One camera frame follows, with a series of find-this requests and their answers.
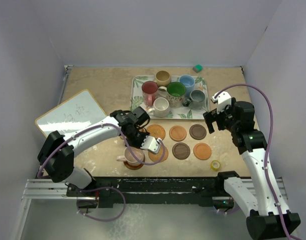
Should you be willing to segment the dark wood coaster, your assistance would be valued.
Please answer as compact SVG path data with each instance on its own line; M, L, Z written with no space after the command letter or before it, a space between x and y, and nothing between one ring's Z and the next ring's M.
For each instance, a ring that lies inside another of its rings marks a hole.
M202 140L206 137L206 128L200 124L194 124L190 127L189 133L191 137L195 140Z

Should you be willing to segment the woven rattan coaster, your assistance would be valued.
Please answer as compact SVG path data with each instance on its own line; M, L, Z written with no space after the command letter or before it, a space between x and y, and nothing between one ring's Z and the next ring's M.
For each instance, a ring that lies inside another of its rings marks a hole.
M158 125L158 124L149 125L146 128L146 131L150 134L150 136L153 136L156 139L160 138L163 140L166 137L165 129L161 125Z
M154 154L152 152L148 152L148 157L152 162L163 162L168 158L168 149L167 147L161 147L159 152L157 154Z

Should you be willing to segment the grey cup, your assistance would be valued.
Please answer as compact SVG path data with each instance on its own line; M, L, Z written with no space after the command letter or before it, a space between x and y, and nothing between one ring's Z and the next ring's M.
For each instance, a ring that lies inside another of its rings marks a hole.
M205 104L205 94L200 90L193 90L189 97L189 108L194 110L200 110Z

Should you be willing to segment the large brown ringed saucer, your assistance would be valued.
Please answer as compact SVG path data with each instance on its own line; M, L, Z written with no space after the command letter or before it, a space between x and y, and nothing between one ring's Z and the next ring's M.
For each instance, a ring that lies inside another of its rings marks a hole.
M143 166L143 164L140 163L139 165L135 166L135 165L130 165L128 162L125 161L124 166L130 170L138 170Z

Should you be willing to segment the light wood round coaster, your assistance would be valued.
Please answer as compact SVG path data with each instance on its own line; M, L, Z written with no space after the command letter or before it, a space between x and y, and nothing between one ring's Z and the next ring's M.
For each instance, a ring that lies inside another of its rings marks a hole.
M169 136L172 140L180 142L186 138L187 132L184 127L175 125L169 130Z

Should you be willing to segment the floral serving tray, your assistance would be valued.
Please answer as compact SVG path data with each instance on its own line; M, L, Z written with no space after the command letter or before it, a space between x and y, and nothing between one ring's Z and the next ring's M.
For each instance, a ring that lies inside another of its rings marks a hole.
M181 106L179 108L170 108L170 113L165 119L181 119L181 120L203 120L203 114L210 111L207 83L203 77L193 76L195 80L195 90L200 90L205 95L205 101L201 109L190 109L189 107ZM137 107L142 107L146 111L151 106L145 105L145 100L142 95L142 84L147 81L153 81L154 75L137 75L132 80L131 98L130 98L130 110L134 110Z

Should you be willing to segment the white beige mug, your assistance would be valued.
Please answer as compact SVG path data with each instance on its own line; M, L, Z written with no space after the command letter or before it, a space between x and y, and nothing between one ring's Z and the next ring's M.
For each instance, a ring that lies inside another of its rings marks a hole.
M152 115L155 118L164 118L167 117L170 112L170 105L167 99L165 98L157 98L153 106L147 110L148 115Z

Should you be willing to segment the green floral mug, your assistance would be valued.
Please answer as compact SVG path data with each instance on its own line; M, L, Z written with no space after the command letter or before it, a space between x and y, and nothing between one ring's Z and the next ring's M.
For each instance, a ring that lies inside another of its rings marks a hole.
M171 108L179 108L182 106L186 93L186 87L180 82L171 82L168 86L160 86L158 94L166 98Z

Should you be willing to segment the dark walnut round coaster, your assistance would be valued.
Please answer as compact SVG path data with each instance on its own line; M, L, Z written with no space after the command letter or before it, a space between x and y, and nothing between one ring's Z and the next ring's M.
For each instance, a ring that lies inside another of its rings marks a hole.
M183 142L178 142L172 147L172 153L176 159L185 160L190 155L190 147Z

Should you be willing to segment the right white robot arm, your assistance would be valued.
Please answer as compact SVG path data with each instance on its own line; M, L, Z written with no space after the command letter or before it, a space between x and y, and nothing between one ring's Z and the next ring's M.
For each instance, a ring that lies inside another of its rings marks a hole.
M255 193L251 193L232 172L218 174L221 180L215 183L215 190L221 196L230 194L233 197L246 216L252 239L291 238L300 218L297 213L290 212L281 195L269 163L265 137L254 127L254 113L253 104L231 98L204 114L210 133L214 132L213 122L220 131L231 133L232 142L250 172Z

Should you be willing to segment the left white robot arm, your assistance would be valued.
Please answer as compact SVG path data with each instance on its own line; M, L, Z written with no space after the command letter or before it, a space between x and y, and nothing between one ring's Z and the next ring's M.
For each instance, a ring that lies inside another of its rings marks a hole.
M127 145L158 153L160 144L155 137L141 132L149 115L141 107L133 111L116 110L103 120L84 130L60 134L50 133L43 144L38 161L55 183L66 181L78 187L84 196L95 192L95 179L85 170L74 166L74 158L88 148L117 136L125 136Z

